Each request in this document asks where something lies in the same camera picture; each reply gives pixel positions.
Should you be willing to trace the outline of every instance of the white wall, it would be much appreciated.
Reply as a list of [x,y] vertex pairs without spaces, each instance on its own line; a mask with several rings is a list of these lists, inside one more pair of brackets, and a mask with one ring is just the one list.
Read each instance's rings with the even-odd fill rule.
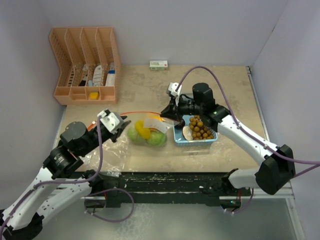
[[0,0],[0,209],[34,179],[60,123],[51,28],[36,0]]
[[[296,158],[320,161],[320,1],[290,0],[253,66],[272,141]],[[296,164],[297,172],[308,166]],[[292,181],[306,237],[319,239],[320,169]]]
[[252,65],[287,0],[41,0],[53,26],[114,26],[124,64]]

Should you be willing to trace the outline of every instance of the orange desk organizer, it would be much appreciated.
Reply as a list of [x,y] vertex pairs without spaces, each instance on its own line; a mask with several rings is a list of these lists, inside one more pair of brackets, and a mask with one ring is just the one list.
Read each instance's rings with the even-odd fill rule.
[[[113,27],[53,28],[50,43],[60,68],[54,97],[61,105],[115,104],[121,61]],[[110,63],[115,67],[114,86],[105,86]],[[102,66],[100,86],[88,86],[97,65]],[[87,75],[85,86],[79,86]],[[98,99],[90,93],[99,92]]]

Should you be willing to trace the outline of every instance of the blue plastic tray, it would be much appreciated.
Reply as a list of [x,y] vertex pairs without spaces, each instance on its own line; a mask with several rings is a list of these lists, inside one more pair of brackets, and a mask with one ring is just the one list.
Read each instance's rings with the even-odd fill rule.
[[[185,125],[189,126],[190,123],[190,118],[191,116],[189,115],[184,115],[183,120],[185,121]],[[182,134],[182,129],[176,129],[175,127],[173,128],[173,135],[174,135],[174,141],[175,144],[177,146],[203,146],[203,145],[211,145],[213,144],[215,141],[218,140],[218,135],[215,131],[213,131],[211,129],[211,131],[213,132],[214,135],[214,139],[205,139],[205,140],[192,140],[192,141],[188,141],[185,139],[185,137]]]

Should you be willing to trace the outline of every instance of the white box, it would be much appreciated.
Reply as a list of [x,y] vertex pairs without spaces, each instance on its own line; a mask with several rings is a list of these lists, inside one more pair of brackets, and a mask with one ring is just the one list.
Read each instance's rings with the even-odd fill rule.
[[150,70],[151,71],[160,71],[168,69],[168,61],[162,60],[151,60],[150,61]]

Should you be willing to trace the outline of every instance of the gray floor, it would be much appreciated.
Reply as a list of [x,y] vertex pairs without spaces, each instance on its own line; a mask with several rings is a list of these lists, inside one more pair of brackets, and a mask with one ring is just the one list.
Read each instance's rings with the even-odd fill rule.
[[[100,215],[124,217],[130,204],[102,209]],[[186,204],[137,204],[127,221],[109,223],[84,214],[83,200],[61,212],[36,240],[295,240],[284,199],[254,199],[235,216],[218,207]]]

